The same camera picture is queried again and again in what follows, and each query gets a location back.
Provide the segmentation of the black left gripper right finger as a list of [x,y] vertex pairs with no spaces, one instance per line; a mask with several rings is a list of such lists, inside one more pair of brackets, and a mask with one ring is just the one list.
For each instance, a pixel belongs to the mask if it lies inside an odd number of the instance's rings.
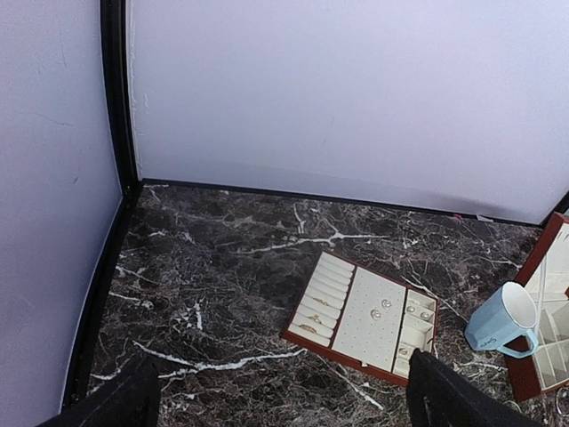
[[538,426],[474,387],[432,354],[410,358],[407,408],[413,426]]

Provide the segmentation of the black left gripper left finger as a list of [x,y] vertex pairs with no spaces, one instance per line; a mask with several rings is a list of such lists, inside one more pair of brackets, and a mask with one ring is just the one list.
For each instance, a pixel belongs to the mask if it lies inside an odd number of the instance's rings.
[[149,359],[136,359],[89,397],[42,425],[156,426],[159,406],[156,367]]

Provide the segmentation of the brown jewelry tray insert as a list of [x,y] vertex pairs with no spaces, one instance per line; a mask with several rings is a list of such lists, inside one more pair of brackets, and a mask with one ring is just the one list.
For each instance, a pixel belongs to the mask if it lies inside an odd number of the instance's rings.
[[[389,309],[381,301],[391,302]],[[437,298],[323,251],[283,338],[364,374],[405,387],[413,351],[431,352]],[[372,310],[381,319],[371,317]]]

